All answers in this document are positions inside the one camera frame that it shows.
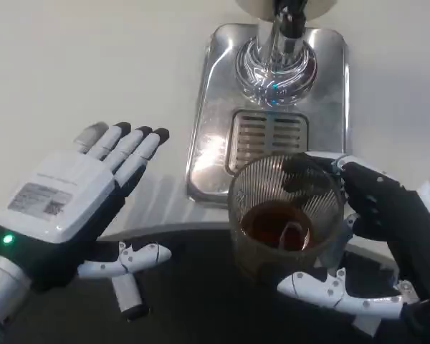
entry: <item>tea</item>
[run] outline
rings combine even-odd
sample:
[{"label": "tea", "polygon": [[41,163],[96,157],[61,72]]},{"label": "tea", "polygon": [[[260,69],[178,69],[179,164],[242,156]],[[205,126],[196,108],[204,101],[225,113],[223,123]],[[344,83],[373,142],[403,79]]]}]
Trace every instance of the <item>tea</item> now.
[{"label": "tea", "polygon": [[275,249],[302,251],[312,246],[312,223],[296,206],[269,201],[251,208],[241,228],[253,239]]}]

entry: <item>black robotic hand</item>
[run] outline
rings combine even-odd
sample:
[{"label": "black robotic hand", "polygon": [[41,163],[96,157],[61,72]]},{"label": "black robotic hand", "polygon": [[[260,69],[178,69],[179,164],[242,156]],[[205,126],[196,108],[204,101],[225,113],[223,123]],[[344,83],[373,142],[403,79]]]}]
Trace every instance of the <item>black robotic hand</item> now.
[{"label": "black robotic hand", "polygon": [[353,233],[386,242],[421,302],[405,305],[403,318],[411,328],[430,338],[430,183],[409,191],[385,173],[352,156],[306,154],[340,183],[347,202],[358,213]]}]

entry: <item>dark countertop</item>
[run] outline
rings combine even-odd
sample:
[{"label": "dark countertop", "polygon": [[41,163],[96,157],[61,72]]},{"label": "dark countertop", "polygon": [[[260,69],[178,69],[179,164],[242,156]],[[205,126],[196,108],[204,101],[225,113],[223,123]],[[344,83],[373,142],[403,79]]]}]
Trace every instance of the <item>dark countertop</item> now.
[{"label": "dark countertop", "polygon": [[109,280],[75,280],[33,296],[6,343],[418,343],[400,322],[383,322],[372,341],[352,317],[258,287],[234,266],[227,231],[183,231],[144,238],[186,243],[180,257],[138,274],[153,308],[120,319]]}]

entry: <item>black fingertip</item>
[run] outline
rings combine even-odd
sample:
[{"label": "black fingertip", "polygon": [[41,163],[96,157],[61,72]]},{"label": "black fingertip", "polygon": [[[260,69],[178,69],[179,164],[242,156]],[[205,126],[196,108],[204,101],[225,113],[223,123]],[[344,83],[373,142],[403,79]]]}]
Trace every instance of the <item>black fingertip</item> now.
[{"label": "black fingertip", "polygon": [[130,133],[130,123],[128,122],[119,122],[114,125],[115,127],[119,127],[121,129],[120,138],[124,138],[128,133]]},{"label": "black fingertip", "polygon": [[159,135],[159,145],[162,145],[163,143],[165,143],[170,137],[171,134],[169,133],[169,130],[164,129],[164,128],[158,128],[155,131],[153,131],[155,134]]},{"label": "black fingertip", "polygon": [[143,133],[143,138],[146,138],[153,132],[153,129],[144,125],[143,127],[137,128],[136,130],[140,130]]}]

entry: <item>robot finger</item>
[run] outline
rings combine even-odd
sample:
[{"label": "robot finger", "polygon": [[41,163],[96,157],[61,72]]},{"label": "robot finger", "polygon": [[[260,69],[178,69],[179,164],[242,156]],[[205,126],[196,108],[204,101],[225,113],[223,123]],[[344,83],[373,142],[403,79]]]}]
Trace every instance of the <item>robot finger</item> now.
[{"label": "robot finger", "polygon": [[88,152],[107,130],[108,125],[105,122],[90,125],[73,140],[73,148],[83,154]]},{"label": "robot finger", "polygon": [[121,122],[108,128],[105,134],[87,152],[93,158],[103,160],[117,145],[118,141],[130,133],[130,124]]},{"label": "robot finger", "polygon": [[148,161],[160,145],[169,139],[169,131],[159,128],[148,135],[117,170],[116,181],[128,196],[145,172]]},{"label": "robot finger", "polygon": [[152,131],[150,127],[140,127],[132,130],[130,134],[120,140],[115,149],[108,154],[103,162],[112,172],[115,172],[121,163],[137,148],[142,139]]}]

